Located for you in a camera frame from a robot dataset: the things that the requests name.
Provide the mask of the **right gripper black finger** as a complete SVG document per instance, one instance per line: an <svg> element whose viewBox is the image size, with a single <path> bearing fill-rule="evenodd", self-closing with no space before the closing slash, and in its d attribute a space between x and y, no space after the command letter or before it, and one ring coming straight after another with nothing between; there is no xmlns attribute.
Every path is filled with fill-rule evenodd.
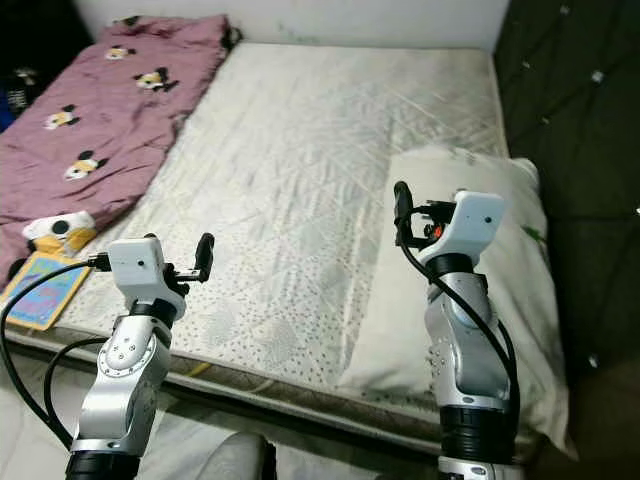
<svg viewBox="0 0 640 480"><path fill-rule="evenodd" d="M394 216L393 225L396 228L396 244L399 247L412 247L413 236L410 229L413 201L410 188L403 180L393 184Z"/></svg>

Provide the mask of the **white lettered pillow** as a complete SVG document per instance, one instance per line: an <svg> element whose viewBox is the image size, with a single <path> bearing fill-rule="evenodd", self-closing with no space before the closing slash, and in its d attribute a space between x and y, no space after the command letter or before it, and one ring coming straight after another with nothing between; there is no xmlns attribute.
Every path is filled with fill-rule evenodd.
<svg viewBox="0 0 640 480"><path fill-rule="evenodd" d="M506 200L497 237L476 270L488 279L495 315L515 342L525 428L544 435L568 457L577 457L538 169L525 157L476 154L458 147L430 145L402 152L390 159L381 189L388 223L394 216L392 188L398 180L410 187L417 202L451 201L457 189ZM393 225L385 225L379 230L370 300L339 387L358 393L424 394L429 404L434 402L424 321L426 288L426 280L394 244Z"/></svg>

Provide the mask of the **yellow blue children's book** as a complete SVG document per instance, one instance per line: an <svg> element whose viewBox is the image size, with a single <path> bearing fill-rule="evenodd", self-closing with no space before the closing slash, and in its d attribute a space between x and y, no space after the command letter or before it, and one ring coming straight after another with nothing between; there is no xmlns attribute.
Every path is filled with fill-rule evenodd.
<svg viewBox="0 0 640 480"><path fill-rule="evenodd" d="M55 253L32 253L26 260L17 262L12 279L1 294L0 307L8 305L14 294L22 292L29 283L35 282L41 276L76 264L76 259ZM41 332L49 329L59 319L61 312L69 305L70 298L81 288L91 271L90 266L82 266L46 280L32 289L10 310L5 316L5 323L26 326Z"/></svg>

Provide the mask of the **purple cartoon mouse blanket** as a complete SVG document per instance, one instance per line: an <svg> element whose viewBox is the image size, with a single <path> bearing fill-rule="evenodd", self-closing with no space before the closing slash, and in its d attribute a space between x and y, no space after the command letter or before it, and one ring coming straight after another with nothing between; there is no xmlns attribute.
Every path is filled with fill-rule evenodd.
<svg viewBox="0 0 640 480"><path fill-rule="evenodd" d="M133 15L102 29L0 136L0 282L73 257L131 210L234 46L229 15Z"/></svg>

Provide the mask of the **cream quilted mattress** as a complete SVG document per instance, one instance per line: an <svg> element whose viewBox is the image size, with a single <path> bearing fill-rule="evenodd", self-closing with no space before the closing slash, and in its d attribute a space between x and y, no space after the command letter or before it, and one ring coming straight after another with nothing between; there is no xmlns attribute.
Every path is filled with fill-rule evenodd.
<svg viewBox="0 0 640 480"><path fill-rule="evenodd" d="M390 159L430 145L511 157L484 52L242 44L140 201L78 253L155 233L177 259L214 234L211 280L175 325L180 378L430 451L424 394L338 384L392 225Z"/></svg>

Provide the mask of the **black tufted headboard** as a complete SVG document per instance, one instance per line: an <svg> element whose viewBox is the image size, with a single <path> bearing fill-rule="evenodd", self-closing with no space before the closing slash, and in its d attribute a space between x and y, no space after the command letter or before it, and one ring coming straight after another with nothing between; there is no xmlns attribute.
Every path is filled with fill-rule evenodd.
<svg viewBox="0 0 640 480"><path fill-rule="evenodd" d="M534 161L573 387L640 394L640 0L511 0L494 54Z"/></svg>

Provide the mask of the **silver left robot leg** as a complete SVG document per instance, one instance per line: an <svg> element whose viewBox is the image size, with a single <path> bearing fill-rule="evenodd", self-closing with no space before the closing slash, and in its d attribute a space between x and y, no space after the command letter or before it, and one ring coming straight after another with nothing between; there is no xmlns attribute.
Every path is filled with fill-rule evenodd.
<svg viewBox="0 0 640 480"><path fill-rule="evenodd" d="M201 480L276 480L276 448L251 431L229 435L207 458Z"/></svg>

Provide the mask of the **black bag with white print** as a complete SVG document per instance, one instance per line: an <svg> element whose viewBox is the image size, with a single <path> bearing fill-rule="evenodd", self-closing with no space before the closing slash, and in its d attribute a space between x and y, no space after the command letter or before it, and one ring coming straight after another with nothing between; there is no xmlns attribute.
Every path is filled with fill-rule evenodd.
<svg viewBox="0 0 640 480"><path fill-rule="evenodd" d="M17 67L5 77L6 108L13 115L20 115L37 95L38 72L29 67Z"/></svg>

